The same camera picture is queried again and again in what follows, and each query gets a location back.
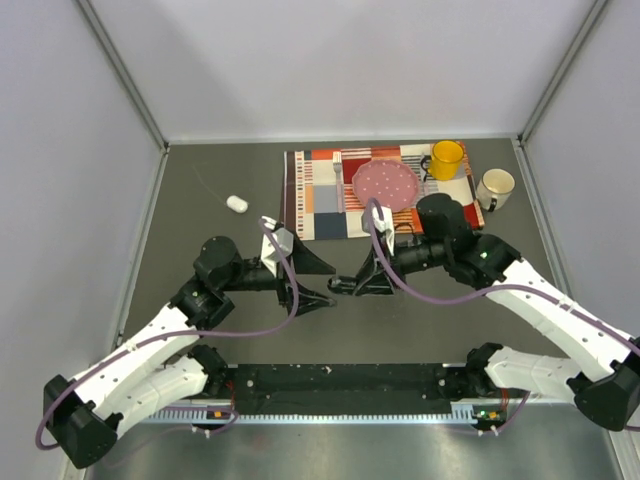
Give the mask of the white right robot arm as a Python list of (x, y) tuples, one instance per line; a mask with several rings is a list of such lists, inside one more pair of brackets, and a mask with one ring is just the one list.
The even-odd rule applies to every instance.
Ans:
[[(472, 231), (461, 205), (447, 194), (418, 205), (423, 237), (408, 247), (390, 244), (388, 209), (367, 201), (364, 217), (372, 250), (386, 277), (422, 301), (456, 305), (485, 297), (527, 322), (564, 352), (562, 358), (485, 344), (469, 354), (466, 380), (476, 394), (518, 389), (574, 405), (588, 420), (610, 430), (631, 430), (639, 407), (639, 341), (593, 316), (564, 295), (511, 245)], [(404, 277), (441, 266), (472, 293), (443, 301), (412, 289)]]

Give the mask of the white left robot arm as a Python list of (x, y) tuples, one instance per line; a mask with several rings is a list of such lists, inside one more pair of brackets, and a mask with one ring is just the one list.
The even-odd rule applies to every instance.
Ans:
[(334, 267), (279, 226), (263, 237), (262, 254), (244, 259), (225, 236), (207, 240), (193, 276), (137, 334), (70, 379), (57, 375), (43, 389), (43, 421), (78, 469), (101, 460), (133, 426), (171, 403), (226, 387), (227, 365), (200, 344), (216, 336), (232, 312), (232, 291), (273, 291), (290, 317), (329, 307), (333, 300), (299, 285), (295, 276), (332, 275)]

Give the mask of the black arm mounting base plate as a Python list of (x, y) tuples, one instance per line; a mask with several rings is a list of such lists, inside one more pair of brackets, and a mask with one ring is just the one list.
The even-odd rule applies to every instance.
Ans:
[(436, 364), (242, 364), (232, 373), (242, 414), (444, 413), (463, 397)]

